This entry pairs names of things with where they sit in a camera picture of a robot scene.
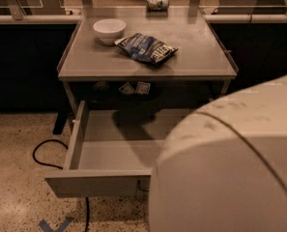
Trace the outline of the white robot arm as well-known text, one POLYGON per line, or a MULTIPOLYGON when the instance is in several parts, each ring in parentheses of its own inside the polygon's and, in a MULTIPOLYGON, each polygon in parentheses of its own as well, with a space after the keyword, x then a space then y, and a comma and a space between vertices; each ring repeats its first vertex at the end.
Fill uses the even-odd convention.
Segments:
POLYGON ((166 137, 150 232, 287 232, 287 74, 212 101, 166 137))

